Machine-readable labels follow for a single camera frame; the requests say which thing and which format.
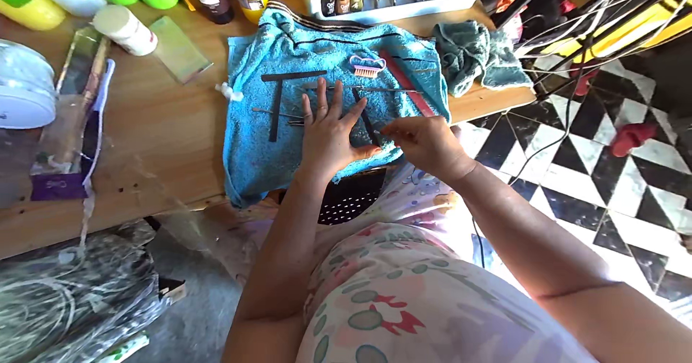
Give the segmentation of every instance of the gray floor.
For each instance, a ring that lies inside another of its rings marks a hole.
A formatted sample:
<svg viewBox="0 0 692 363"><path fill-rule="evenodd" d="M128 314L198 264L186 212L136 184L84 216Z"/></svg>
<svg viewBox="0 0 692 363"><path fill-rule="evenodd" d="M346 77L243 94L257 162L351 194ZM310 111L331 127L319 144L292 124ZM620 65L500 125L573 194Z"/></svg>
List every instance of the gray floor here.
<svg viewBox="0 0 692 363"><path fill-rule="evenodd" d="M220 262L183 247L163 229L147 249L161 276L186 281L187 296L147 328L150 344L127 363L218 362L240 286Z"/></svg>

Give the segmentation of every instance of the person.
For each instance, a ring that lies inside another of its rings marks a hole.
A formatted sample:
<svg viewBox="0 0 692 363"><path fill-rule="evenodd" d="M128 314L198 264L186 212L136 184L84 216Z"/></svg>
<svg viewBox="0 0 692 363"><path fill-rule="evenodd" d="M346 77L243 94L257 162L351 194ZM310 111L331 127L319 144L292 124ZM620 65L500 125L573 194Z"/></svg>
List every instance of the person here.
<svg viewBox="0 0 692 363"><path fill-rule="evenodd" d="M318 81L302 162L247 279L222 362L688 362L692 331L470 158L441 117L381 134L409 164L361 216L318 226L325 188L379 152ZM466 205L530 297L469 262Z"/></svg>

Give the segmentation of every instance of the black and white tiled floor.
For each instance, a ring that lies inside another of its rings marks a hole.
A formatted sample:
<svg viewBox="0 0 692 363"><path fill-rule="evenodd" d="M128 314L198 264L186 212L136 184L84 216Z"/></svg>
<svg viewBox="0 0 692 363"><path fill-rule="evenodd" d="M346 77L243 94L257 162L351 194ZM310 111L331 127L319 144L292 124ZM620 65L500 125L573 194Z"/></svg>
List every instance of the black and white tiled floor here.
<svg viewBox="0 0 692 363"><path fill-rule="evenodd" d="M544 58L536 66L554 62ZM562 81L552 75L547 84ZM514 189L589 244L631 286L670 305L692 295L692 255L679 235L692 229L692 161L668 114L657 108L652 79L616 61L592 85L571 104L568 137L536 155ZM508 183L528 156L564 135L570 93L564 89L548 101L463 123L462 144ZM616 129L641 122L655 122L656 137L626 157L611 155Z"/></svg>

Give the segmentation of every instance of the terry cloth towel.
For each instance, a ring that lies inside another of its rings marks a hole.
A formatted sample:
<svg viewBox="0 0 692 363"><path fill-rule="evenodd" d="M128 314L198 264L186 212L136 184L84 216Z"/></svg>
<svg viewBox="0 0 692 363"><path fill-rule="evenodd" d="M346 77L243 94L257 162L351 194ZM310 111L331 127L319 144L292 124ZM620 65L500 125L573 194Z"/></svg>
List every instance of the terry cloth towel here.
<svg viewBox="0 0 692 363"><path fill-rule="evenodd" d="M238 207L259 202L266 193L290 183L301 158L303 128L287 125L281 117L278 139L269 142L271 115L253 111L254 107L272 110L276 82L263 82L264 74L326 70L330 85L341 80L344 85L401 88L389 70L370 79L355 76L349 63L352 55L378 58L385 49L408 76L416 89L423 92L432 111L451 119L447 104L447 86L440 74L435 39L423 39L393 25L367 26L354 22L325 22L297 15L279 1L270 0L259 20L257 34L229 38L229 86L242 92L244 99L229 102L223 164L226 168L226 193ZM317 77L285 80L281 94L281 113L302 117L300 96L307 93L313 110L317 107L314 90L303 89L305 83L316 83ZM401 92L365 92L370 123L376 130L392 119L420 116L411 98ZM344 89L344 112L355 104L350 89ZM380 137L383 152L370 159L356 161L336 174L333 180L387 164L401 156L391 140ZM358 147L371 143L359 122L351 132L351 143Z"/></svg>
<svg viewBox="0 0 692 363"><path fill-rule="evenodd" d="M432 33L437 38L452 96L462 96L478 77L481 86L492 90L533 86L504 32L490 32L481 23L466 21L438 23Z"/></svg>

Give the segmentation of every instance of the hand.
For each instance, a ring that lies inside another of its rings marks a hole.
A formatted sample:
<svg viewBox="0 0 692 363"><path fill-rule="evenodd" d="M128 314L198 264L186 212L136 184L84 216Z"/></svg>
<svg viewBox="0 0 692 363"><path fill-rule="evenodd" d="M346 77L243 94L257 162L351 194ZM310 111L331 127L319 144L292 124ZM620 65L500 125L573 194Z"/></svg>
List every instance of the hand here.
<svg viewBox="0 0 692 363"><path fill-rule="evenodd" d="M462 179L477 164L463 151L444 117L403 117L385 126L381 134L394 140L417 168L447 184Z"/></svg>
<svg viewBox="0 0 692 363"><path fill-rule="evenodd" d="M317 112L314 115L310 108L310 100L306 94L302 95L305 136L303 137L302 161L298 170L327 182L349 163L367 159L382 151L380 147L373 145L358 148L351 146L349 134L368 100L361 99L340 119L342 90L343 85L340 80L337 80L332 106L327 107L327 82L324 78L319 78Z"/></svg>

